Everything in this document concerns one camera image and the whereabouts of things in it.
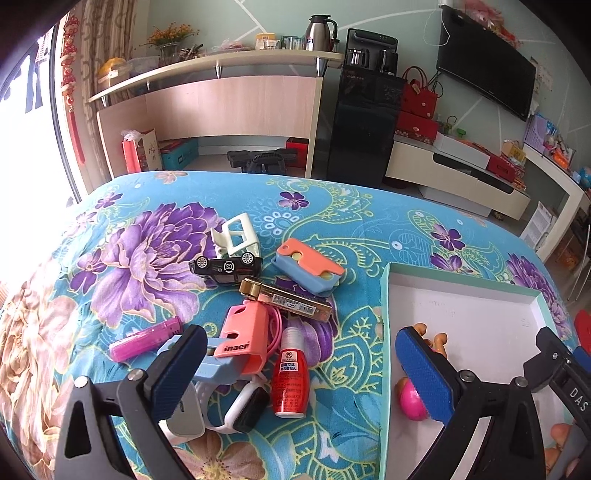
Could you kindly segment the pink highlighter pen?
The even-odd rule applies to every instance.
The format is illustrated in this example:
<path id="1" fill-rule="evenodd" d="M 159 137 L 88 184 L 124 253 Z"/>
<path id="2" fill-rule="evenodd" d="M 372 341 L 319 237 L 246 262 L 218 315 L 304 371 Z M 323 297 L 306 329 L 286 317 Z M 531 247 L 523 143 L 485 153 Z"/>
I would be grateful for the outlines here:
<path id="1" fill-rule="evenodd" d="M 158 349 L 173 336 L 180 335 L 182 331 L 182 321 L 178 317 L 172 317 L 111 343 L 109 345 L 109 357 L 114 362 L 124 362 Z"/>

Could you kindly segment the white smart watch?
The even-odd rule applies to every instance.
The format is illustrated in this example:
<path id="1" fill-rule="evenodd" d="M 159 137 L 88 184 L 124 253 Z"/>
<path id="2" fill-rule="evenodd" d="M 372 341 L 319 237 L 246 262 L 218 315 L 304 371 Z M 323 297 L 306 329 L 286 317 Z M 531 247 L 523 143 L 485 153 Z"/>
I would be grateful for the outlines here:
<path id="1" fill-rule="evenodd" d="M 221 425 L 212 425 L 208 402 L 216 388 L 212 383 L 190 382 L 171 417 L 158 423 L 172 445 L 200 438 L 207 430 L 224 435 L 249 433 L 270 403 L 266 377 L 252 375 L 226 411 Z"/>

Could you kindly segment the pink puppy toy figure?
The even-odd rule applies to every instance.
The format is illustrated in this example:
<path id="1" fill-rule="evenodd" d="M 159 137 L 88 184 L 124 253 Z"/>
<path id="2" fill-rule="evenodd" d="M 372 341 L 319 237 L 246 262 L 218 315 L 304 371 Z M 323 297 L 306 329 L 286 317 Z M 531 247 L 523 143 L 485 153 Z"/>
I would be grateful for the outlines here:
<path id="1" fill-rule="evenodd" d="M 423 338 L 424 342 L 435 352 L 448 358 L 446 344 L 448 335 L 445 332 L 436 334 L 433 339 L 426 337 L 428 327 L 425 323 L 415 323 L 413 328 Z M 430 414 L 422 401 L 418 391 L 407 376 L 402 377 L 394 386 L 394 393 L 403 414 L 412 421 L 424 421 Z"/>

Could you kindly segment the light blue toy case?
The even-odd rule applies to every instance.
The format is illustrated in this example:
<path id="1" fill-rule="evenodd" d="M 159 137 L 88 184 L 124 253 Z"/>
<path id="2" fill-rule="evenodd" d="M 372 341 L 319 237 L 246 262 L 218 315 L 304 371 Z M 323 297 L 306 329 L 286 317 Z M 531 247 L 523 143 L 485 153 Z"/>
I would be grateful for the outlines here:
<path id="1" fill-rule="evenodd" d="M 158 350 L 157 354 L 169 350 L 174 343 L 180 338 L 180 335 L 174 335 L 167 340 Z M 217 337 L 207 338 L 207 348 L 215 350 L 214 347 L 221 345 L 224 339 Z M 197 371 L 195 371 L 192 381 L 193 383 L 204 382 L 213 385 L 231 385 L 238 381 L 242 376 L 242 369 L 249 360 L 248 355 L 232 355 L 228 357 L 217 358 L 214 355 L 205 355 L 204 360 L 201 361 Z"/>

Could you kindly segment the pink phone holder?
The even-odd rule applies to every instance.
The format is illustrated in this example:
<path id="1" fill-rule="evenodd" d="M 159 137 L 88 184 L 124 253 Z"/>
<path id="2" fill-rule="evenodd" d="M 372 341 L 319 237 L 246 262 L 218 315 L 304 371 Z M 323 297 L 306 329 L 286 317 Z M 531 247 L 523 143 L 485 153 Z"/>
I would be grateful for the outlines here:
<path id="1" fill-rule="evenodd" d="M 283 319 L 276 307 L 244 300 L 231 306 L 221 328 L 213 355 L 216 359 L 245 357 L 242 375 L 263 371 L 266 361 L 280 345 Z"/>

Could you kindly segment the red stain remover bottle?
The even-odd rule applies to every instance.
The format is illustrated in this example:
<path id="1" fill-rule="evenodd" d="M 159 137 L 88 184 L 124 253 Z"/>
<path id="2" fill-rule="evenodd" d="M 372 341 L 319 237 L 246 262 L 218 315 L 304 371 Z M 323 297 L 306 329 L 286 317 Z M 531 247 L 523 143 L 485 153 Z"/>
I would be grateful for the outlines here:
<path id="1" fill-rule="evenodd" d="M 283 330 L 280 354 L 271 379 L 271 403 L 276 417 L 304 418 L 310 395 L 310 372 L 304 354 L 304 335 L 297 327 Z"/>

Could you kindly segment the white shallow box tray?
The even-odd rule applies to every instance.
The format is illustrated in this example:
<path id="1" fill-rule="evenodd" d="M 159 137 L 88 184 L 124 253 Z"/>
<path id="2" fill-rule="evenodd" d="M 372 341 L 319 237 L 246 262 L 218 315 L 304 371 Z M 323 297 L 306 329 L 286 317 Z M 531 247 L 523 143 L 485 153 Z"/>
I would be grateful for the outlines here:
<path id="1" fill-rule="evenodd" d="M 380 433 L 382 479 L 405 479 L 442 429 L 433 420 L 414 422 L 398 407 L 394 386 L 404 372 L 394 351 L 398 331 L 424 323 L 445 333 L 450 363 L 482 380 L 507 383 L 537 354 L 537 332 L 555 326 L 541 292 L 508 283 L 424 267 L 389 264 L 381 279 L 383 407 Z"/>

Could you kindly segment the white side desk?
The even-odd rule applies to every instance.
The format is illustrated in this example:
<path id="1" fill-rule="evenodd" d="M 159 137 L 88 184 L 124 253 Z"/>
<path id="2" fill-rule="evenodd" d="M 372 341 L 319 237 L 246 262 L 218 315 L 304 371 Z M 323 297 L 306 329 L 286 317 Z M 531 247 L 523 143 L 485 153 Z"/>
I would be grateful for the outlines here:
<path id="1" fill-rule="evenodd" d="M 530 204 L 526 207 L 522 220 L 530 220 L 539 202 L 556 214 L 552 228 L 537 249 L 537 255 L 546 262 L 568 232 L 576 215 L 587 210 L 590 200 L 571 176 L 552 160 L 527 144 L 523 150 L 527 156 L 525 182 Z"/>

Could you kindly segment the orange blue toy case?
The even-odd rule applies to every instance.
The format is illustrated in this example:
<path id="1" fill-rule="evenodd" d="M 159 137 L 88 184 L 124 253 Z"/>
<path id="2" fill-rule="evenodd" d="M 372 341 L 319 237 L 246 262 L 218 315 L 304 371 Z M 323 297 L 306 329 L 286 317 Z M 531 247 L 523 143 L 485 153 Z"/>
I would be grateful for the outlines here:
<path id="1" fill-rule="evenodd" d="M 331 295 L 346 274 L 341 265 L 295 238 L 277 247 L 271 264 L 301 288 L 320 297 Z"/>

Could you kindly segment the red gift bag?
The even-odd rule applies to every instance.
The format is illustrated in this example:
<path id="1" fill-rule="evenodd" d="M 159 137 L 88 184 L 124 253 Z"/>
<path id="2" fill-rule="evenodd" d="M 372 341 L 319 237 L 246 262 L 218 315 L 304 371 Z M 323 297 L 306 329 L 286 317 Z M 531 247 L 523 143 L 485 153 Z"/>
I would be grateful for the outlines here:
<path id="1" fill-rule="evenodd" d="M 411 66 L 404 71 L 402 78 L 406 81 L 403 88 L 402 110 L 433 120 L 438 95 L 430 89 L 425 71 L 421 67 Z"/>

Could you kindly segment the teal storage box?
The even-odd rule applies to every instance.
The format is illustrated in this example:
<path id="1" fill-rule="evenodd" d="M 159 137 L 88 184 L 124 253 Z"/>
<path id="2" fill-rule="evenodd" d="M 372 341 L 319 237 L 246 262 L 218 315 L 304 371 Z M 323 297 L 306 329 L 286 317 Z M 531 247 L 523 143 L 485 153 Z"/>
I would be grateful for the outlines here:
<path id="1" fill-rule="evenodd" d="M 158 143 L 163 170 L 182 170 L 198 157 L 198 139 L 168 140 Z"/>

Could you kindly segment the red hanging decoration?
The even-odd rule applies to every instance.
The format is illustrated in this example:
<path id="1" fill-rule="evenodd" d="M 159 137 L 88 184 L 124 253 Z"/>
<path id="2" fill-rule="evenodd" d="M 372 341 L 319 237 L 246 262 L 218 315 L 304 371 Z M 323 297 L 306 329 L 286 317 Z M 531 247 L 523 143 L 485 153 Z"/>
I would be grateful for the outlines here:
<path id="1" fill-rule="evenodd" d="M 60 54 L 60 66 L 62 80 L 60 90 L 66 110 L 66 121 L 68 132 L 72 142 L 72 148 L 76 162 L 79 165 L 85 164 L 85 156 L 81 146 L 80 137 L 76 124 L 74 109 L 74 93 L 76 88 L 76 77 L 74 75 L 74 63 L 77 57 L 77 48 L 74 40 L 80 26 L 79 19 L 75 14 L 68 13 L 63 25 L 62 46 Z"/>

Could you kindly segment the wooden bar counter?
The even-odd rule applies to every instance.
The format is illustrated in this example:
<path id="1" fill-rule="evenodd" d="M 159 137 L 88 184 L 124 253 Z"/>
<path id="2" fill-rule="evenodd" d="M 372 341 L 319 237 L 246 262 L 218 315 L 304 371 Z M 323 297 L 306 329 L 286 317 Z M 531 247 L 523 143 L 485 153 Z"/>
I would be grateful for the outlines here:
<path id="1" fill-rule="evenodd" d="M 160 67 L 90 97 L 112 177 L 126 174 L 122 131 L 152 130 L 161 140 L 215 137 L 297 137 L 308 141 L 311 176 L 325 71 L 341 53 L 305 50 L 233 51 Z M 310 66 L 315 75 L 223 76 L 232 67 Z"/>

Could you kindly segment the steel thermos jug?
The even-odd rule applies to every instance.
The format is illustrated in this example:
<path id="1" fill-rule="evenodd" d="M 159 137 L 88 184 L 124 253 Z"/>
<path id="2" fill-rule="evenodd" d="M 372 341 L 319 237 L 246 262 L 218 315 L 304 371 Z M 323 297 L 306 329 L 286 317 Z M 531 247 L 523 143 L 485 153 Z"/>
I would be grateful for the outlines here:
<path id="1" fill-rule="evenodd" d="M 332 52 L 338 39 L 338 24 L 329 15 L 311 15 L 304 32 L 304 49 L 307 51 Z"/>

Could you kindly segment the black wall television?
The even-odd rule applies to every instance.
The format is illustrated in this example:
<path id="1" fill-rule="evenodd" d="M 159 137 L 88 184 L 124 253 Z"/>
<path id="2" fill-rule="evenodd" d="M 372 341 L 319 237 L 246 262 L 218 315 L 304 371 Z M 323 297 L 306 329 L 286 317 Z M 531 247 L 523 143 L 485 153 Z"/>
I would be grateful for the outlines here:
<path id="1" fill-rule="evenodd" d="M 441 14 L 437 70 L 527 120 L 536 67 L 508 42 L 459 10 L 444 6 Z"/>

